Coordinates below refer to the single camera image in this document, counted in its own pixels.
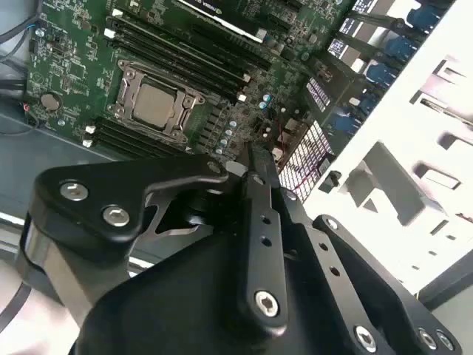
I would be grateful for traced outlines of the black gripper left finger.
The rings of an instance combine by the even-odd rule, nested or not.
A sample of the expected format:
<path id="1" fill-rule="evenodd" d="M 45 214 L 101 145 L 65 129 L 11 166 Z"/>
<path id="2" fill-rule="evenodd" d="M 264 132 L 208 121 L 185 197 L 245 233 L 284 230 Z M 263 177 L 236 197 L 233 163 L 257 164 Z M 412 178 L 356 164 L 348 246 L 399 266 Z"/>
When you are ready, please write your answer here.
<path id="1" fill-rule="evenodd" d="M 135 244 L 155 237 L 158 222 L 146 222 L 148 207 L 165 213 L 189 192 L 230 195 L 229 210 L 242 219 L 238 303 L 262 330 L 282 331 L 287 318 L 282 232 L 272 206 L 280 184 L 269 151 L 249 147 L 247 156 L 241 176 L 208 155 L 45 170 L 33 185 L 21 252 L 82 325 L 105 294 L 127 281 Z"/>

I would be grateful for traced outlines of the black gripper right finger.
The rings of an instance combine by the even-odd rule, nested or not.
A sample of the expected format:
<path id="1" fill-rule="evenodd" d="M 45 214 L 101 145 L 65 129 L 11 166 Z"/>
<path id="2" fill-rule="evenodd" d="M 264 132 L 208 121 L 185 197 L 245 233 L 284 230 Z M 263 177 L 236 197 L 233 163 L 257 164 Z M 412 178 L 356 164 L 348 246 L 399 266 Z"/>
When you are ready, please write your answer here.
<path id="1" fill-rule="evenodd" d="M 291 288 L 305 336 L 320 354 L 461 354 L 453 334 L 330 215 L 311 220 L 281 186 L 271 153 L 266 176 L 293 252 Z"/>

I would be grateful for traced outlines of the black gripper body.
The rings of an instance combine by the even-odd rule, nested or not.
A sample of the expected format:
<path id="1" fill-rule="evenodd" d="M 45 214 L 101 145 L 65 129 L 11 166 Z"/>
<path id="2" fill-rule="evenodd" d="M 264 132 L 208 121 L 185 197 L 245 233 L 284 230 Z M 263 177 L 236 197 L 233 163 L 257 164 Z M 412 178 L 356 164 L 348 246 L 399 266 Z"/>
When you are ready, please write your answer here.
<path id="1" fill-rule="evenodd" d="M 288 324 L 264 335 L 237 305 L 240 242 L 207 237 L 104 296 L 77 354 L 355 354 L 321 278 L 284 258 Z"/>

